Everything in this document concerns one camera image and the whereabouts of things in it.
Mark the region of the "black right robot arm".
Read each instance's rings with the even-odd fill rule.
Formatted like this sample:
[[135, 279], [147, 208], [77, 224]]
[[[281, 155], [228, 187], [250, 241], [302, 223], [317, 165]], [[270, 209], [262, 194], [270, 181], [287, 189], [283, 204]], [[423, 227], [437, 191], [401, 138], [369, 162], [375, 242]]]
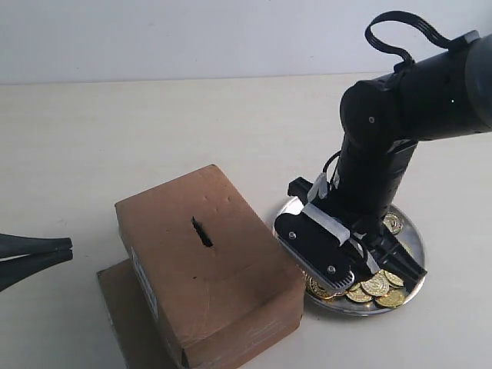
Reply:
[[412, 155], [421, 141], [491, 130], [490, 36], [469, 32], [440, 47], [439, 55], [350, 87], [340, 103], [344, 137], [333, 174], [288, 186], [302, 208], [278, 215], [274, 230], [330, 294], [382, 270], [408, 291], [421, 282], [426, 270], [384, 226]]

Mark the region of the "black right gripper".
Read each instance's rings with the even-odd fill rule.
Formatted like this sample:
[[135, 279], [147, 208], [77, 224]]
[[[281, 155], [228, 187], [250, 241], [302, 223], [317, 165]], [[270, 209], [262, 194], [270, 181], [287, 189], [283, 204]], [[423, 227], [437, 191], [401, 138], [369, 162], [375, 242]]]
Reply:
[[316, 180], [321, 199], [276, 217], [279, 241], [325, 290], [346, 291], [381, 269], [405, 287], [427, 275], [383, 222], [416, 147], [403, 141], [370, 153], [344, 140], [332, 179]]

